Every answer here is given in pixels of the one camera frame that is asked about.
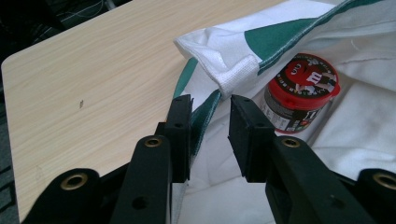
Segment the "white bag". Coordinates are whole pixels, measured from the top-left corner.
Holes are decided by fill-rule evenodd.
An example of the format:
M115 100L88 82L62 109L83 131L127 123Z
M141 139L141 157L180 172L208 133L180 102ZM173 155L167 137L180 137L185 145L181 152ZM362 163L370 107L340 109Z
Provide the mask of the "white bag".
M227 139L229 97L239 94L261 105L264 86L299 52L330 62L340 74L341 93L295 136L331 170L349 178L365 168L396 173L395 40L391 0L349 0L338 6L294 0L177 38L189 61L175 96L194 99L192 128L200 149L188 186L180 188L186 190L183 202L176 203L180 217L176 212L173 221L273 221L265 185L240 177Z

